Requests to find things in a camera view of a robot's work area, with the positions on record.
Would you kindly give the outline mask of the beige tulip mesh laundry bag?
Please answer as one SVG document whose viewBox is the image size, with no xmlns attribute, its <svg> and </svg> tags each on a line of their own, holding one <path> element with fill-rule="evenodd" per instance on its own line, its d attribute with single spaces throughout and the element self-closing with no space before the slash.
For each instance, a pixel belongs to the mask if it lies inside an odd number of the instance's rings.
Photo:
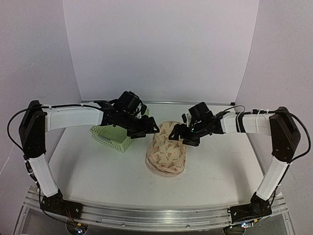
<svg viewBox="0 0 313 235">
<path fill-rule="evenodd" d="M 170 140 L 176 121 L 165 121 L 147 148 L 145 164 L 153 172 L 164 176 L 175 176 L 185 171 L 187 145 L 182 140 Z"/>
</svg>

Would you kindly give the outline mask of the green perforated plastic basket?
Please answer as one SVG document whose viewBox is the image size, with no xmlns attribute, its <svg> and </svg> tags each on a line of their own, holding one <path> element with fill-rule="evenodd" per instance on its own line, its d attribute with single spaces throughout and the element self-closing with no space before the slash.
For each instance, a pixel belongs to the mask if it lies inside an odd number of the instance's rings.
<svg viewBox="0 0 313 235">
<path fill-rule="evenodd" d="M 97 142 L 122 153 L 124 153 L 133 142 L 133 140 L 127 136 L 127 130 L 120 126 L 95 125 L 90 128 L 90 132 Z"/>
</svg>

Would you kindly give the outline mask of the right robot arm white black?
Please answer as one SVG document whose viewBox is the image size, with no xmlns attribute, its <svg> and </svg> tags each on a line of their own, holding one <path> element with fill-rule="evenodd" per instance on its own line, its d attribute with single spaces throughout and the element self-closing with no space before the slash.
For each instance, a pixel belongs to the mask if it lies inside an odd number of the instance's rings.
<svg viewBox="0 0 313 235">
<path fill-rule="evenodd" d="M 199 146 L 202 137 L 213 134 L 263 134 L 271 137 L 273 158 L 259 187 L 248 204 L 228 209 L 232 224 L 271 215 L 276 190 L 293 161 L 301 139 L 295 117 L 286 107 L 274 111 L 254 109 L 249 112 L 225 109 L 214 114 L 204 102 L 190 108 L 189 116 L 182 115 L 183 123 L 173 127 L 170 140 L 182 140 L 185 145 Z"/>
</svg>

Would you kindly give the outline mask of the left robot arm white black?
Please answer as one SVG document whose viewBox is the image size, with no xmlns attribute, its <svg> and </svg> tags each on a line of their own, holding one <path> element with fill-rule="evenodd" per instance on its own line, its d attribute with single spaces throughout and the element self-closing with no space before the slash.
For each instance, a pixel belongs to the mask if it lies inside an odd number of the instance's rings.
<svg viewBox="0 0 313 235">
<path fill-rule="evenodd" d="M 79 219 L 83 209 L 81 203 L 65 200 L 56 184 L 45 156 L 47 132 L 87 125 L 119 126 L 127 131 L 131 139 L 159 132 L 155 119 L 145 114 L 147 107 L 141 100 L 96 100 L 95 103 L 95 106 L 44 106 L 33 100 L 26 109 L 19 126 L 19 135 L 27 171 L 43 195 L 40 209 L 44 212 Z"/>
</svg>

